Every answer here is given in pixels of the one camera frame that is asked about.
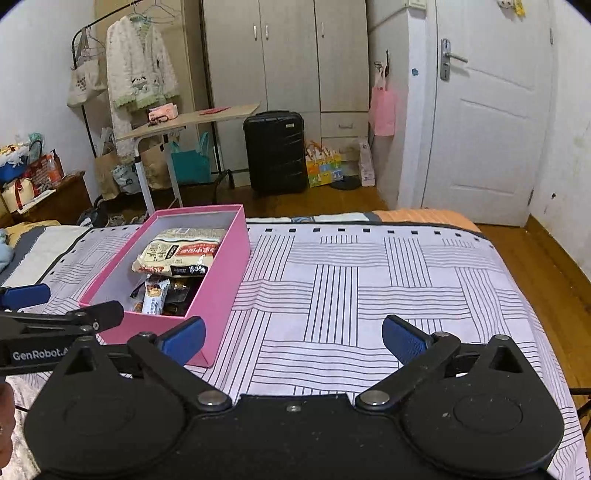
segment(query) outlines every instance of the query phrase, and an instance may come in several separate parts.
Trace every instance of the light switch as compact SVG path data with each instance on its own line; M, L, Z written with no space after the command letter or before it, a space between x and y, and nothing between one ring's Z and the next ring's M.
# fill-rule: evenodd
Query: light switch
M421 10L427 9L427 0L408 0L409 8L420 8Z

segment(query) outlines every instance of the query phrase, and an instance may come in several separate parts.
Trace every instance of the white fluffy jacket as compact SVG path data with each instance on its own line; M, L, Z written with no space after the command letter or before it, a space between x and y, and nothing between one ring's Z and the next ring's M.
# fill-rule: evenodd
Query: white fluffy jacket
M117 138L131 131L130 111L167 103L178 95L178 82L162 36L153 24L123 17L109 27L106 49L109 103ZM117 142L116 147L120 157L134 154L131 140Z

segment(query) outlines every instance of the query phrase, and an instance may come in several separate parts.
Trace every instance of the door frame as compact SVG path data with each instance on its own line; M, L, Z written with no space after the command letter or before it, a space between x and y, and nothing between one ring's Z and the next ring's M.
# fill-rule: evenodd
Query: door frame
M546 125L544 135L544 145L538 165L538 171L535 175L537 185L541 172L547 162L548 157L548 143L551 138L551 128L554 123L554 113L556 110L556 90L557 90L557 28L556 28L556 12L554 10L553 0L546 0L548 11L550 14L550 27L554 33L554 45L551 49L551 75L550 82L550 112ZM431 161L431 148L433 145L433 131L435 128L435 113L437 109L437 87L439 85L439 31L437 28L437 0L427 0L427 15L425 23L426 35L426 81L425 81L425 103L423 112L423 130L421 133L421 148L417 162L417 172L415 177L415 185L413 191L412 208L422 208L427 188L427 175L429 164Z

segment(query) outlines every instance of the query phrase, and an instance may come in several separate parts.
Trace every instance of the wooden tabletop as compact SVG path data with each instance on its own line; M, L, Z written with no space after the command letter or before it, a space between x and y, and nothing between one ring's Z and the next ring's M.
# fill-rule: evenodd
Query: wooden tabletop
M131 138L148 138L159 134L176 130L177 128L186 127L187 125L208 124L211 122L223 122L226 120L234 120L236 118L246 118L254 113L259 107L260 103L253 103L251 105L233 106L228 110L219 113L211 113L210 115L200 115L198 112L183 113L174 120L169 120L158 125L145 124L128 134L121 135L117 140L129 140Z

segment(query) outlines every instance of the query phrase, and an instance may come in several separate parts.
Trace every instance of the black suitcase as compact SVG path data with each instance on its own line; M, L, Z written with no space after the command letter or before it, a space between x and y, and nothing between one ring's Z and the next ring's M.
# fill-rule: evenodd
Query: black suitcase
M304 119L299 113L258 113L244 120L251 186L262 194L308 188Z

